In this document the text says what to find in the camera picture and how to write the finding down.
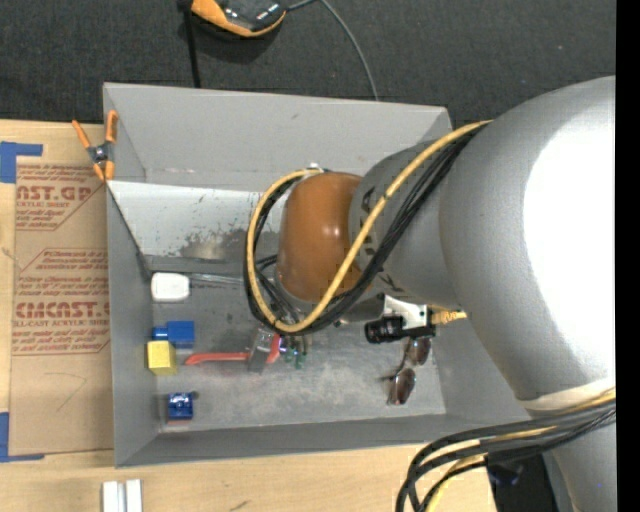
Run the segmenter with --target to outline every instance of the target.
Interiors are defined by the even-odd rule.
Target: blue block
[[[171,393],[167,400],[168,421],[186,421],[193,418],[193,394]]]
[[[196,341],[195,322],[193,320],[172,320],[166,327],[154,327],[152,340],[167,340],[176,348],[192,349]]]
[[[14,462],[19,460],[38,460],[44,455],[21,455],[9,457],[9,413],[0,413],[0,463]]]
[[[42,156],[42,144],[0,142],[0,182],[16,182],[16,160],[18,156]]]

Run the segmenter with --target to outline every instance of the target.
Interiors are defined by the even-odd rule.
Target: yellow block
[[[176,349],[168,341],[147,342],[147,364],[156,375],[177,374]]]

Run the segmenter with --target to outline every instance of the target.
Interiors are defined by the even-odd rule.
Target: blue cube
[[[152,340],[166,340],[177,349],[193,349],[196,340],[195,322],[193,320],[171,320],[165,327],[154,327]]]
[[[167,401],[167,422],[193,419],[193,393],[171,393]]]

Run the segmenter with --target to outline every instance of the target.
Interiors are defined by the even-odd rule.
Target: orange object
[[[280,227],[277,274],[296,298],[318,302],[349,252],[349,207],[360,177],[338,172],[302,181],[287,200]],[[354,263],[337,293],[360,277]]]
[[[249,352],[204,352],[190,355],[184,364],[192,366],[207,361],[246,361],[247,359],[249,359]]]
[[[220,5],[218,5],[218,2],[214,0],[194,0],[193,5],[191,6],[191,11],[200,16],[202,19],[208,21],[209,23],[212,23],[217,27],[220,27],[223,30],[226,30],[227,32],[231,32],[232,34],[247,38],[259,37],[266,34],[267,32],[271,32],[274,28],[280,25],[280,23],[282,23],[282,20],[284,19],[284,16],[286,14],[286,11],[283,11],[282,15],[268,27],[262,30],[252,31],[246,27],[229,21]]]
[[[91,160],[93,161],[93,170],[95,171],[100,181],[111,180],[115,174],[115,165],[110,160],[110,146],[116,143],[118,138],[118,113],[115,110],[110,110],[107,114],[107,123],[105,131],[105,142],[100,146],[92,146],[87,137],[87,133],[82,126],[75,119],[71,121],[71,125],[76,130],[78,139],[82,147],[87,150]]]

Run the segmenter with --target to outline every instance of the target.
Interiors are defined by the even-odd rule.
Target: gray carpet
[[[329,0],[383,101],[446,106],[455,125],[616,72],[615,0]],[[316,2],[276,34],[196,28],[203,87],[370,98],[358,54]],[[191,85],[173,0],[0,2],[0,118],[101,119],[104,81]]]

